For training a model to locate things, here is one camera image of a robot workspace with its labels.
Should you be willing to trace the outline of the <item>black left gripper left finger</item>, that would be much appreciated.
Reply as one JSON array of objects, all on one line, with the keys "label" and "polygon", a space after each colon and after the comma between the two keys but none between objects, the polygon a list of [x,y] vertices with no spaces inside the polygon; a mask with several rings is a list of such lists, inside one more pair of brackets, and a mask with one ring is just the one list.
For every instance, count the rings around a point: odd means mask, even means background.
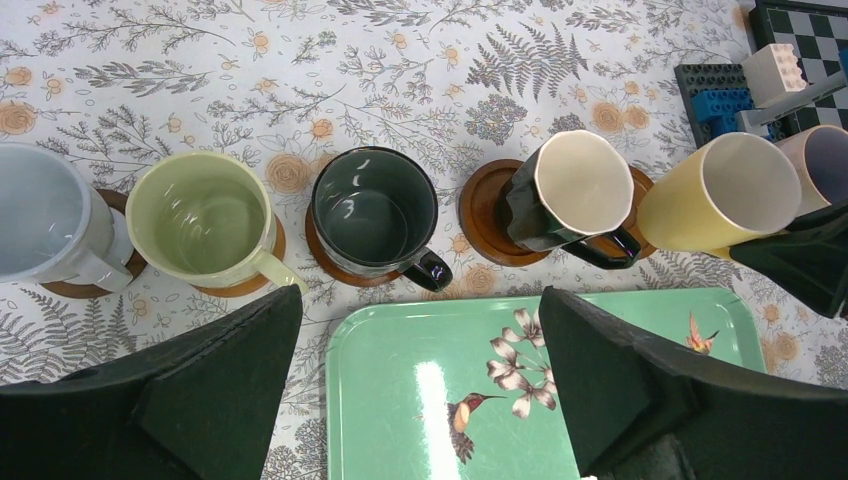
[{"label": "black left gripper left finger", "polygon": [[5,479],[257,479],[303,315],[283,287],[52,383],[1,390]]}]

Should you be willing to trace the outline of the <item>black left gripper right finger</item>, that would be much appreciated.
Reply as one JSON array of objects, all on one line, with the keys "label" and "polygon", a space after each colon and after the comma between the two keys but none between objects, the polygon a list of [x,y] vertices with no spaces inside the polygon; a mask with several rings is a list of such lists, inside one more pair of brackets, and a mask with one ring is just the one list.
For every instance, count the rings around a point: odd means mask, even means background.
[{"label": "black left gripper right finger", "polygon": [[581,475],[846,477],[845,391],[698,354],[554,287],[539,312]]}]

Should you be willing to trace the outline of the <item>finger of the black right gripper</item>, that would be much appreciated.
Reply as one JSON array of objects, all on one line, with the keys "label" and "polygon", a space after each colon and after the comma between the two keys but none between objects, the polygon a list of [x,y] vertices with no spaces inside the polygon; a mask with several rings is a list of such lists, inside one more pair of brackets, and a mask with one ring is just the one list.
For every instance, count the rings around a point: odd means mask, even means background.
[{"label": "finger of the black right gripper", "polygon": [[847,317],[847,203],[804,214],[785,231],[729,248],[815,313]]}]

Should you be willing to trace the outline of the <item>yellow mug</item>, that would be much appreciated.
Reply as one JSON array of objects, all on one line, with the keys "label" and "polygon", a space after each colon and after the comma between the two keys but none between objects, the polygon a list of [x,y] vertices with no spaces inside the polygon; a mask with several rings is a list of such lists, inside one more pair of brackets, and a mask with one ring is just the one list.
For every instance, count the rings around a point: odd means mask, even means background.
[{"label": "yellow mug", "polygon": [[783,230],[802,200],[798,174],[773,143],[723,134],[679,162],[644,197],[637,225],[658,249],[724,250]]}]

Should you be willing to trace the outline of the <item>pink iridescent mug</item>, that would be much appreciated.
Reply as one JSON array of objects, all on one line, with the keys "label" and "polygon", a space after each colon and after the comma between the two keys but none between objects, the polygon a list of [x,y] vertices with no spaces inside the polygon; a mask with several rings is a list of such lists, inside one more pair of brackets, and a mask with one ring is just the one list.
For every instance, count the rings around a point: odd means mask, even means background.
[{"label": "pink iridescent mug", "polygon": [[847,200],[847,131],[818,125],[776,143],[792,162],[801,185],[797,215]]}]

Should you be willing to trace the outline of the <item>light brown wooden coaster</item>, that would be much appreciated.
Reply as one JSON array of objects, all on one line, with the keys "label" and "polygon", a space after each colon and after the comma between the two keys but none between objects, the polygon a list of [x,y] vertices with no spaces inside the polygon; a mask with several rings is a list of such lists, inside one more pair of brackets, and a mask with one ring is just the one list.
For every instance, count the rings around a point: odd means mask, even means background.
[{"label": "light brown wooden coaster", "polygon": [[270,282],[269,274],[280,273],[283,267],[282,260],[286,249],[286,239],[283,226],[277,216],[275,218],[275,239],[270,252],[259,251],[251,266],[256,267],[258,273],[253,277],[227,287],[211,288],[195,286],[197,290],[207,295],[234,298],[241,297],[258,291]]}]

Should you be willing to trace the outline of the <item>pale green mug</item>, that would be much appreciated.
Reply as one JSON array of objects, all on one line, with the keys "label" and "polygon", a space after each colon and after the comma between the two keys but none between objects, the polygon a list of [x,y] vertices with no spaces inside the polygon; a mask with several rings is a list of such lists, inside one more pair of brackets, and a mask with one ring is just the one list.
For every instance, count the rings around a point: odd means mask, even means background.
[{"label": "pale green mug", "polygon": [[[156,163],[131,190],[125,215],[132,244],[148,264],[194,288],[232,286],[256,275],[251,264],[259,251],[271,251],[277,216],[250,167],[208,151]],[[269,283],[307,292],[306,282],[282,264]]]}]

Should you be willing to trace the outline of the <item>dark brown wooden coaster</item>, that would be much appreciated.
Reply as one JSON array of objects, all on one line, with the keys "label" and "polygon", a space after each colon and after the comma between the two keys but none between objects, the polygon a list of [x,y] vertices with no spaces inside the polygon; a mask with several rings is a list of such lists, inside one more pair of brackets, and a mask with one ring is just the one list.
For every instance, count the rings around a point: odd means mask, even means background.
[{"label": "dark brown wooden coaster", "polygon": [[[115,223],[115,239],[110,252],[124,262],[124,267],[136,280],[145,270],[148,262],[133,247],[127,233],[125,208],[128,196],[109,189],[98,189],[97,192],[111,209]],[[112,294],[112,291],[96,283],[85,283],[81,276],[65,281],[41,283],[40,286],[53,294],[71,299],[91,299]]]}]

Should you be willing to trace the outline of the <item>light blue mug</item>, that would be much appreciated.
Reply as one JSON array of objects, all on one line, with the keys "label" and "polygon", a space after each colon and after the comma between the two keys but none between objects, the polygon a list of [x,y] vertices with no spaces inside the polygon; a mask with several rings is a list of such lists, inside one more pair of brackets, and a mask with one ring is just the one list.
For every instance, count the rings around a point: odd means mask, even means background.
[{"label": "light blue mug", "polygon": [[1,144],[1,281],[77,276],[118,292],[133,280],[110,252],[112,212],[74,165],[47,149]]}]

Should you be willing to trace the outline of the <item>cream black mug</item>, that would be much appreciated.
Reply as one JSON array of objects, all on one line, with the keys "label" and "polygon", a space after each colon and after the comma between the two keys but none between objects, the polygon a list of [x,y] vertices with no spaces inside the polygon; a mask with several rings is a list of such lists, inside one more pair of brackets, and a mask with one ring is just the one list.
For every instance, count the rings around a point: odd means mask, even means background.
[{"label": "cream black mug", "polygon": [[561,248],[605,270],[631,267],[641,253],[624,223],[635,190],[625,159],[587,130],[558,132],[505,186],[505,230],[518,246]]}]

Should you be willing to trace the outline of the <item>dark green mug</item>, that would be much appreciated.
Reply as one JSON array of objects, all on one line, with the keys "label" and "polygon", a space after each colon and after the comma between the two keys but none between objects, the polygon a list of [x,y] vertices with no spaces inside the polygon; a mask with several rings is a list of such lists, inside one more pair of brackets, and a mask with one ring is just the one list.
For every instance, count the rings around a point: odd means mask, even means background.
[{"label": "dark green mug", "polygon": [[346,272],[398,272],[431,292],[453,280],[428,247],[438,223],[435,188],[400,152],[366,146],[338,154],[318,174],[308,209],[324,251]]}]

